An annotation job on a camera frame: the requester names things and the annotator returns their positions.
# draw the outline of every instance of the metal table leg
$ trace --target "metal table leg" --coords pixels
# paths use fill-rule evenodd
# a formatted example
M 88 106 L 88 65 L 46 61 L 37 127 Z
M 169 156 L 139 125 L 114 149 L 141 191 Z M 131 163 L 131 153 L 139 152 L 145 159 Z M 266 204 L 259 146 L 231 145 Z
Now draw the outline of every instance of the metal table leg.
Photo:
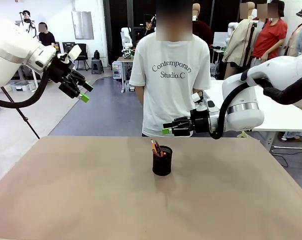
M 273 146 L 273 149 L 302 150 L 302 147 Z
M 122 70 L 122 89 L 121 93 L 123 94 L 126 91 L 126 86 L 125 86 L 125 77 L 126 77 L 126 66 L 125 63 L 121 62 L 121 70 Z
M 32 75 L 33 75 L 33 79 L 34 79 L 34 84 L 35 84 L 35 89 L 32 90 L 32 92 L 35 92 L 38 89 L 38 80 L 37 80 L 37 76 L 36 76 L 36 72 L 32 69 Z
M 215 53 L 216 53 L 216 51 L 214 51 L 214 50 L 212 50 L 212 51 L 213 51 L 213 54 L 212 54 L 212 61 L 211 61 L 211 63 L 213 64 L 215 62 Z
M 17 73 L 19 74 L 20 81 L 25 80 L 25 78 L 23 77 L 21 66 L 19 66 L 19 68 L 17 69 Z
M 302 147 L 291 147 L 291 146 L 275 146 L 275 137 L 278 134 L 277 131 L 268 131 L 266 134 L 266 139 L 262 141 L 262 145 L 270 152 L 273 153 L 274 149 L 286 149 L 286 150 L 300 150 Z
M 277 133 L 277 131 L 267 131 L 265 140 L 261 142 L 265 149 L 269 152 L 272 150 Z

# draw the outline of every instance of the person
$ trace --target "person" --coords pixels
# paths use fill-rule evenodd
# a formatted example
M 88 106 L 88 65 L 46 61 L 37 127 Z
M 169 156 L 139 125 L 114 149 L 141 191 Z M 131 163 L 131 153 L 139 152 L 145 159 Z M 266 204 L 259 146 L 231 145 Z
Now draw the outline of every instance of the person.
M 277 57 L 279 47 L 285 43 L 288 24 L 281 19 L 285 16 L 285 3 L 281 0 L 273 0 L 271 4 L 277 4 L 277 17 L 268 19 L 259 33 L 252 53 L 251 67 Z
M 164 137 L 163 124 L 190 116 L 192 94 L 210 88 L 209 47 L 192 34 L 191 10 L 190 1 L 157 1 L 157 31 L 136 47 L 129 84 L 143 106 L 143 137 Z
M 55 36 L 48 31 L 48 25 L 45 22 L 40 22 L 39 25 L 45 25 L 44 32 L 39 33 L 39 42 L 43 44 L 44 46 L 52 46 L 54 47 L 56 45 Z
M 155 32 L 155 30 L 152 28 L 152 25 L 153 24 L 150 21 L 145 22 L 145 32 L 144 32 L 144 35 L 142 37 L 148 36 L 149 34 L 152 34 L 152 33 Z
M 193 4 L 193 11 L 197 12 L 197 17 L 200 14 L 201 6 L 199 3 Z M 213 44 L 214 35 L 210 29 L 210 27 L 201 20 L 196 20 L 192 22 L 192 32 L 194 35 L 201 38 L 203 41 L 207 43 L 208 46 Z

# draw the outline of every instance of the pen holder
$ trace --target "pen holder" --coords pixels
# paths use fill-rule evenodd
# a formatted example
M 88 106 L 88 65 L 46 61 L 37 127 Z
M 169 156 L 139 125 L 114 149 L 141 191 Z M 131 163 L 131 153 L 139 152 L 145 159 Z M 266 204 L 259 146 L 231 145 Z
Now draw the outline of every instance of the pen holder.
M 172 149 L 168 146 L 160 146 L 165 155 L 163 157 L 153 154 L 152 171 L 158 176 L 167 176 L 171 173 Z

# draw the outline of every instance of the mannequin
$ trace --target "mannequin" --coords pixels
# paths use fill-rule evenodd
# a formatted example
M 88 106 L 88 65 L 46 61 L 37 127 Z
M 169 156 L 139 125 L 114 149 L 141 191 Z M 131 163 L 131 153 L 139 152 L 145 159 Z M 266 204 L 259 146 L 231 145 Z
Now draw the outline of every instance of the mannequin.
M 224 79 L 237 74 L 238 68 L 247 65 L 243 62 L 246 54 L 246 48 L 250 37 L 250 21 L 253 19 L 252 12 L 256 5 L 254 2 L 248 2 L 247 19 L 243 19 L 238 27 L 234 30 L 226 52 L 223 57 L 223 62 L 227 63 Z
M 302 10 L 299 11 L 297 16 L 302 18 Z M 302 23 L 292 33 L 287 46 L 285 47 L 285 55 L 297 57 L 302 52 Z
M 196 14 L 196 19 L 198 19 L 200 10 L 201 10 L 200 4 L 198 3 L 193 4 L 192 12 L 193 14 Z M 194 35 L 198 36 L 203 41 L 205 41 L 208 46 L 213 44 L 214 35 L 210 27 L 204 21 L 201 20 L 192 21 L 192 27 L 193 27 Z
M 285 3 L 281 0 L 272 0 L 271 3 L 278 6 L 277 17 L 268 19 L 258 35 L 251 57 L 251 67 L 277 57 L 287 36 L 288 24 L 281 19 L 285 16 Z

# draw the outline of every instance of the beige table surface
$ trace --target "beige table surface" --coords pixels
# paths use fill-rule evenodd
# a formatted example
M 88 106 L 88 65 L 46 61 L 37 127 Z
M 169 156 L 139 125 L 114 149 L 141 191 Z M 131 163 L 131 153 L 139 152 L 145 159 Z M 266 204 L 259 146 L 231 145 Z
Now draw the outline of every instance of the beige table surface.
M 0 181 L 0 238 L 302 240 L 302 189 L 255 139 L 42 138 Z
M 131 57 L 131 59 L 125 59 L 123 56 L 119 57 L 116 61 L 117 62 L 125 62 L 125 63 L 133 63 L 134 56 Z

